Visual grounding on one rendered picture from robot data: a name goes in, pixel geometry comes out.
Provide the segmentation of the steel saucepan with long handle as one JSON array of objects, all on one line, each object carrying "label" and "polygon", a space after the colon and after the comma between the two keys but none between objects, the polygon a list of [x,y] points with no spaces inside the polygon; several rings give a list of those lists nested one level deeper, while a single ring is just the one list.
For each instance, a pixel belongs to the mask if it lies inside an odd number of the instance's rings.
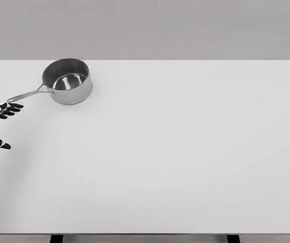
[{"label": "steel saucepan with long handle", "polygon": [[9,98],[14,103],[38,93],[48,93],[57,103],[74,105],[86,100],[93,83],[88,65],[76,58],[59,59],[49,64],[42,74],[42,84],[35,90]]}]

